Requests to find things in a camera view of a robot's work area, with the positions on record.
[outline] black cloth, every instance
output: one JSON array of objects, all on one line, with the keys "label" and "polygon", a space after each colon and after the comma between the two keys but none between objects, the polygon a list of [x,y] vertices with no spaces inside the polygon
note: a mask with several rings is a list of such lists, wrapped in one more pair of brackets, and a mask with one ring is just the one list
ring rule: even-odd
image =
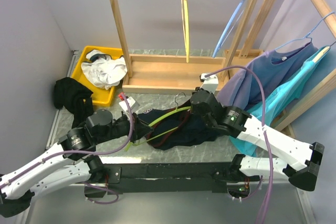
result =
[{"label": "black cloth", "polygon": [[[190,101],[187,101],[179,108],[185,106],[190,106]],[[138,117],[149,124],[172,110],[175,110],[175,108],[168,110],[152,109],[138,114]],[[150,139],[175,127],[178,127],[178,129],[150,140],[148,144],[165,151],[174,146],[193,146],[207,141],[215,141],[219,136],[218,132],[206,127],[199,115],[191,114],[189,111],[184,110],[170,115],[154,125],[154,132],[147,135],[146,139]]]},{"label": "black cloth", "polygon": [[74,114],[72,128],[93,115],[91,95],[93,92],[87,87],[72,79],[65,77],[56,81],[54,87],[54,106],[61,109],[63,106]]}]

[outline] light blue hanger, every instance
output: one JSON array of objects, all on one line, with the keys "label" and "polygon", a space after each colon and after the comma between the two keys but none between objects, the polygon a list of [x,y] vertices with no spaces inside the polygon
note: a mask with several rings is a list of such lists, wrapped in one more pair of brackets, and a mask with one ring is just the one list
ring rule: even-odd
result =
[{"label": "light blue hanger", "polygon": [[234,23],[234,25],[232,26],[231,30],[229,32],[227,32],[231,26],[231,24],[233,23],[235,17],[237,16],[239,10],[241,9],[243,3],[245,2],[245,0],[241,0],[240,3],[238,4],[237,8],[235,9],[235,11],[233,12],[231,18],[229,19],[228,23],[226,24],[226,27],[216,45],[216,48],[214,50],[214,53],[212,55],[212,58],[215,58],[218,51],[220,50],[220,48],[222,47],[222,45],[224,44],[224,42],[226,41],[226,39],[228,38],[228,36],[230,35],[231,31],[233,30],[233,28],[235,27],[235,25],[237,24],[238,20],[240,19],[241,15],[243,14],[243,12],[239,15],[239,17],[237,18],[236,22]]},{"label": "light blue hanger", "polygon": [[329,13],[329,14],[327,14],[327,15],[325,15],[318,23],[317,23],[317,25],[309,32],[309,33],[307,33],[307,35],[305,35],[303,38],[301,38],[301,39],[293,39],[293,40],[291,40],[291,41],[289,41],[289,42],[286,42],[285,44],[283,44],[283,45],[281,45],[280,47],[277,47],[276,49],[275,49],[275,51],[276,50],[278,50],[278,49],[280,49],[281,47],[284,47],[285,45],[288,45],[289,43],[292,43],[292,42],[294,42],[294,41],[298,41],[298,40],[303,40],[303,39],[310,39],[310,42],[312,42],[312,40],[313,40],[313,38],[311,38],[311,37],[309,37],[309,35],[321,24],[321,22],[322,21],[324,21],[325,20],[325,18],[327,18],[329,15],[331,15],[331,14],[333,14],[333,13],[335,13],[335,12],[331,12],[331,13]]}]

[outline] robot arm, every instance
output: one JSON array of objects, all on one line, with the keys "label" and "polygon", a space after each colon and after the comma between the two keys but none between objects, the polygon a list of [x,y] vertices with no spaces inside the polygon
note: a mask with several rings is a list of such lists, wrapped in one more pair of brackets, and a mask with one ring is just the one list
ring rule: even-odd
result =
[{"label": "robot arm", "polygon": [[[235,106],[222,106],[213,91],[216,77],[204,79],[204,83],[191,97],[191,111],[202,117],[208,127],[222,135],[229,135],[253,143],[267,150],[264,131],[267,131],[277,178],[288,178],[294,186],[313,191],[321,164],[324,146],[320,143],[303,143],[292,139],[261,122],[246,111]],[[269,176],[268,158],[247,157],[237,154],[232,162],[246,176]]]},{"label": "robot arm", "polygon": [[[152,128],[133,114],[132,141],[150,133]],[[98,156],[64,151],[96,150],[96,145],[128,135],[130,123],[126,115],[113,120],[111,112],[98,110],[79,127],[70,130],[50,149],[20,169],[0,177],[0,214],[16,215],[47,193],[67,185],[90,181],[96,182],[103,175],[103,164]]]}]

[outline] yellow basket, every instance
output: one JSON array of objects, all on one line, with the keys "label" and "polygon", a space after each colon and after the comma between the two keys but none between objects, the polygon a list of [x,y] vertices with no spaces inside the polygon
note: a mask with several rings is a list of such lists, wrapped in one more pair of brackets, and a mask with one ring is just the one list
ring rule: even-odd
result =
[{"label": "yellow basket", "polygon": [[110,55],[113,60],[119,59],[122,56],[121,48],[109,48],[109,47],[95,47],[95,46],[86,46],[76,64],[75,70],[72,73],[72,78],[76,81],[83,84],[85,87],[90,89],[93,92],[92,103],[97,106],[110,106],[113,101],[113,94],[115,87],[111,87],[109,90],[100,89],[95,87],[83,74],[81,64],[84,61],[88,61],[86,54],[92,50],[99,50],[104,54]]}]

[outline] wooden clothes rack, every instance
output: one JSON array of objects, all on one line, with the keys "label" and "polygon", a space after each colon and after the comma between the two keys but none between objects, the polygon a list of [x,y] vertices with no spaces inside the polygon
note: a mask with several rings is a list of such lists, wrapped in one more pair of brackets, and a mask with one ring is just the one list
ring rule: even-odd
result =
[{"label": "wooden clothes rack", "polygon": [[[264,0],[242,49],[237,50],[256,1],[257,0],[248,0],[247,7],[239,22],[233,42],[229,50],[224,51],[223,59],[190,56],[190,62],[185,63],[185,56],[130,55],[128,53],[118,0],[110,0],[121,48],[128,69],[128,75],[124,79],[123,84],[124,91],[141,93],[179,93],[184,91],[191,93],[195,87],[201,85],[198,81],[200,73],[211,72],[232,64],[244,66],[249,63],[262,53],[262,50],[251,48],[275,2],[275,0]],[[311,1],[321,17],[332,12],[325,0]],[[336,38],[336,15],[332,14],[324,21]],[[220,74],[219,90],[233,74],[234,70],[229,73],[222,72]],[[282,131],[287,125],[335,88],[336,69],[318,83],[291,110],[284,111],[283,115],[272,127]]]},{"label": "wooden clothes rack", "polygon": [[[237,47],[256,2],[257,0],[248,0],[227,53],[228,57],[239,54]],[[185,92],[191,94],[195,87],[202,85],[199,81],[201,73],[212,72],[225,66],[223,58],[190,56],[189,63],[186,63],[185,56],[129,54],[118,0],[110,0],[110,3],[128,70],[122,86],[125,92],[161,94]],[[248,55],[252,54],[254,57],[261,53],[261,50],[251,50],[251,52],[248,50]],[[244,65],[244,62],[238,61],[238,64]],[[219,91],[227,81],[227,73],[222,73],[219,76],[217,90]]]}]

